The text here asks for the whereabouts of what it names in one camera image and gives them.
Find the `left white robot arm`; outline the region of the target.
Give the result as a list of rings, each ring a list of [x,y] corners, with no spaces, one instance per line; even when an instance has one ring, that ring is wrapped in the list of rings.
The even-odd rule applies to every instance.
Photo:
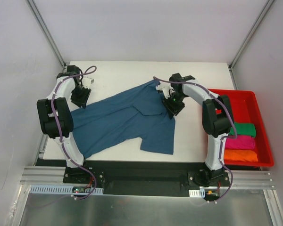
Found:
[[[84,72],[76,65],[67,66],[65,72],[57,75],[52,92],[36,103],[43,134],[56,142],[66,160],[64,183],[87,184],[91,187],[95,180],[75,142],[74,120],[68,102],[82,109],[87,107],[91,89],[89,85],[84,85],[83,79],[96,70],[94,65]]]

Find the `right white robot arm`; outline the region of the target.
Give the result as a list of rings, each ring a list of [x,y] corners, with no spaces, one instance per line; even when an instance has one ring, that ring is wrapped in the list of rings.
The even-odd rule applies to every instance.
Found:
[[[208,90],[191,75],[183,77],[179,73],[172,74],[168,81],[159,80],[156,90],[164,95],[162,103],[170,118],[183,110],[186,97],[202,107],[202,126],[208,135],[208,151],[205,167],[193,176],[193,181],[203,187],[215,185],[225,174],[225,143],[234,128],[230,98]]]

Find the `blue t shirt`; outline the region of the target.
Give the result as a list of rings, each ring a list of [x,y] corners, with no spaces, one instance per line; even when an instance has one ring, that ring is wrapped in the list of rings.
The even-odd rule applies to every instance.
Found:
[[[73,137],[85,158],[126,140],[141,138],[140,149],[173,155],[175,119],[170,118],[151,80],[71,112]]]

